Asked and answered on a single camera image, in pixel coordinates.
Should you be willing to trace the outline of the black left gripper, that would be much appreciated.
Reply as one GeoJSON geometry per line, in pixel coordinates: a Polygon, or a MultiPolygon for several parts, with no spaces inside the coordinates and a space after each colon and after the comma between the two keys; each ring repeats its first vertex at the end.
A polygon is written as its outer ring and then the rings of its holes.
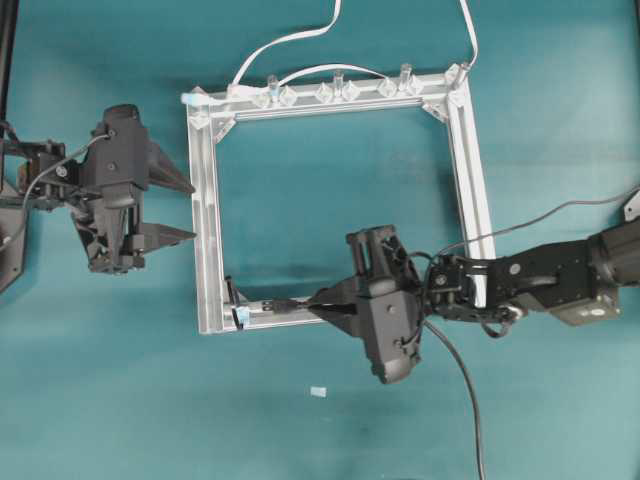
{"type": "Polygon", "coordinates": [[[79,198],[72,206],[89,269],[122,274],[144,266],[142,248],[158,250],[193,240],[194,232],[157,223],[141,225],[149,182],[182,193],[195,189],[160,146],[150,142],[137,107],[108,108],[92,134],[108,137],[89,148],[79,168],[79,198]]]}

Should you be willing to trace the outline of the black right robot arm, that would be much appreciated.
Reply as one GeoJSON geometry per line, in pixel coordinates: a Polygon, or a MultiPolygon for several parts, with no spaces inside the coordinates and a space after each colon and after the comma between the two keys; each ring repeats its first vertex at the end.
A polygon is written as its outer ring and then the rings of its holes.
{"type": "Polygon", "coordinates": [[[424,276],[392,225],[349,233],[346,242],[354,275],[317,291],[305,306],[361,339],[384,384],[403,380],[420,362],[430,315],[484,329],[498,324],[498,336],[530,311],[579,326],[615,317],[620,288],[639,284],[638,222],[497,259],[446,254],[424,276]]]}

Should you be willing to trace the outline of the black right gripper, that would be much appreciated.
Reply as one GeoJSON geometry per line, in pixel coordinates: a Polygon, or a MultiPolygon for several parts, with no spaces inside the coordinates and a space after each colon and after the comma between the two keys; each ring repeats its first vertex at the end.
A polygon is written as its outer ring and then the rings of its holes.
{"type": "Polygon", "coordinates": [[[346,241],[355,276],[321,288],[306,304],[317,317],[361,337],[373,374],[383,384],[397,383],[421,360],[418,274],[392,225],[349,233],[346,241]]]}

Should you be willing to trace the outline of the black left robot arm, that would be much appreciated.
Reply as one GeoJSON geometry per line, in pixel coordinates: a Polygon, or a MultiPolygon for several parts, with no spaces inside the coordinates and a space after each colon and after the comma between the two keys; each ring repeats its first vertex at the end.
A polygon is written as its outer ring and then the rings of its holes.
{"type": "Polygon", "coordinates": [[[32,210],[66,207],[94,273],[124,274],[147,254],[195,233],[143,219],[143,198],[155,185],[187,195],[195,189],[155,143],[132,104],[112,106],[89,143],[69,154],[62,143],[20,140],[9,123],[1,155],[24,159],[17,179],[1,180],[1,287],[24,271],[32,210]]]}

